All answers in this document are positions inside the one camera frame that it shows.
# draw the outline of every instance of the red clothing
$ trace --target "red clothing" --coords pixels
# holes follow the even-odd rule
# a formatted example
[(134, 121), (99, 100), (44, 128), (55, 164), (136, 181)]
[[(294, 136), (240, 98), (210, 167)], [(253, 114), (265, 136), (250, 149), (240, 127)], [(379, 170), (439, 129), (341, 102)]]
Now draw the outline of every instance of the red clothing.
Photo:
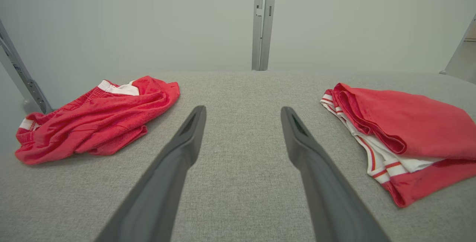
[(399, 207), (476, 176), (476, 125), (462, 109), (422, 95), (339, 83), (320, 103), (367, 151), (367, 173)]
[(111, 155), (147, 133), (146, 122), (179, 98), (177, 83), (145, 76), (118, 86), (109, 81), (43, 115), (32, 113), (17, 131), (15, 152), (25, 164), (40, 164), (73, 153)]
[(423, 95), (335, 86), (332, 96), (362, 133), (395, 154), (476, 160), (476, 125), (461, 108)]

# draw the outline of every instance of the gray wall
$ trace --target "gray wall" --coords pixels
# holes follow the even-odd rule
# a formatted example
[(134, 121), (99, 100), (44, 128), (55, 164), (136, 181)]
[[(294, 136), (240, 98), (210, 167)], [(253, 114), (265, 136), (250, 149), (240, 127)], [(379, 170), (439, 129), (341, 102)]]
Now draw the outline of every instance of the gray wall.
[(445, 69), (476, 0), (276, 0), (270, 70)]
[(13, 154), (19, 148), (15, 134), (26, 116), (22, 107), (23, 95), (10, 78), (7, 69), (15, 72), (0, 47), (0, 155)]
[(0, 0), (53, 108), (116, 77), (251, 70), (253, 0)]

